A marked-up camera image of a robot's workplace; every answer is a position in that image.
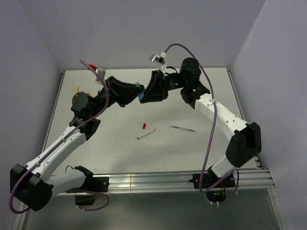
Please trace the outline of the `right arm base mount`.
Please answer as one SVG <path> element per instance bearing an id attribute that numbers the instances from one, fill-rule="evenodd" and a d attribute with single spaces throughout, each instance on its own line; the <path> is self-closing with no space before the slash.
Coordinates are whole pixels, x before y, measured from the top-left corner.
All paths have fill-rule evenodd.
<path id="1" fill-rule="evenodd" d="M 195 173 L 192 175 L 192 178 L 189 180 L 189 183 L 193 183 L 194 189 L 199 189 L 201 174 Z M 207 172 L 204 173 L 202 178 L 202 189 L 208 189 L 216 182 L 218 182 L 221 178 L 218 178 L 211 168 L 208 169 Z M 227 198 L 226 189 L 227 188 L 236 188 L 236 182 L 233 173 L 229 174 L 226 178 L 221 180 L 218 184 L 216 184 L 210 191 L 205 192 L 206 197 L 210 202 L 214 204 L 220 204 L 224 202 Z"/>

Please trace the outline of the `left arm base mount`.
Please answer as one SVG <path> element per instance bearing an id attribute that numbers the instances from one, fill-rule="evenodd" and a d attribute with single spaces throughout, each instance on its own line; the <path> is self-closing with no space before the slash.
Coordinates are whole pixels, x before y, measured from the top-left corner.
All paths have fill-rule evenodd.
<path id="1" fill-rule="evenodd" d="M 80 188 L 71 189 L 70 192 L 75 193 L 75 204 L 78 208 L 83 208 L 87 211 L 94 211 L 106 207 L 110 201 L 110 198 L 105 192 L 108 191 L 109 177 L 93 177 L 89 184 Z M 106 199 L 105 203 L 101 207 L 88 208 L 86 206 L 92 206 L 95 201 L 98 201 L 98 197 L 102 196 Z"/>

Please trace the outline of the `blue highlighter pen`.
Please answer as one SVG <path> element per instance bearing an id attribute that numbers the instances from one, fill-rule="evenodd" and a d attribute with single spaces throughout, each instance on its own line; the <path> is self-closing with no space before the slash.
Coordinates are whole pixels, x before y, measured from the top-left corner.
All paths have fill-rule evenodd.
<path id="1" fill-rule="evenodd" d="M 141 100 L 143 97 L 144 97 L 144 92 L 142 92 L 142 93 L 140 93 L 140 94 L 138 95 L 139 100 Z"/>

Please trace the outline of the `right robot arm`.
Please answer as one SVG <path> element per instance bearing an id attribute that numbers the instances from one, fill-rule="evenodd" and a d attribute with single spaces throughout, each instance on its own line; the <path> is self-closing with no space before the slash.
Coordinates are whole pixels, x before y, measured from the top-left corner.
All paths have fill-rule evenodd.
<path id="1" fill-rule="evenodd" d="M 209 118 L 229 140 L 225 155 L 208 169 L 211 186 L 219 186 L 227 173 L 242 167 L 261 152 L 260 126 L 237 117 L 213 97 L 212 90 L 200 81 L 201 69 L 196 59 L 184 59 L 180 71 L 171 74 L 165 72 L 164 57 L 152 55 L 150 60 L 159 69 L 152 71 L 148 86 L 139 96 L 140 103 L 163 101 L 169 91 L 180 89 L 183 101 Z"/>

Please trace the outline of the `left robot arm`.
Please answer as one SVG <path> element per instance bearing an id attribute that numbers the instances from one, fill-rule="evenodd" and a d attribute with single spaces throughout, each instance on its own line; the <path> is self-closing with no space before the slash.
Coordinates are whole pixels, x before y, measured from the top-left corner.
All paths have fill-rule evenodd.
<path id="1" fill-rule="evenodd" d="M 53 172 L 94 135 L 100 125 L 97 117 L 102 112 L 114 103 L 125 107 L 144 90 L 139 83 L 125 83 L 111 76 L 95 97 L 85 92 L 76 93 L 71 106 L 74 117 L 61 136 L 26 165 L 16 164 L 11 168 L 10 198 L 17 198 L 28 209 L 39 211 L 60 193 L 71 189 L 85 192 L 92 189 L 94 174 L 85 167 L 76 166 L 58 176 L 54 176 Z"/>

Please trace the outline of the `white pen with red tip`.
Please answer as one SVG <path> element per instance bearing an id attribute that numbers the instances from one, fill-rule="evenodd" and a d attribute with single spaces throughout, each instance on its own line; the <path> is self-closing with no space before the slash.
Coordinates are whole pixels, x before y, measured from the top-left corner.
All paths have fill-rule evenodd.
<path id="1" fill-rule="evenodd" d="M 143 135 L 137 137 L 137 140 L 140 140 L 140 139 L 142 139 L 142 138 L 144 138 L 144 137 L 146 137 L 146 136 L 148 136 L 148 135 L 154 133 L 155 131 L 156 131 L 156 129 L 151 130 L 150 132 L 147 132 L 146 134 L 143 134 Z"/>

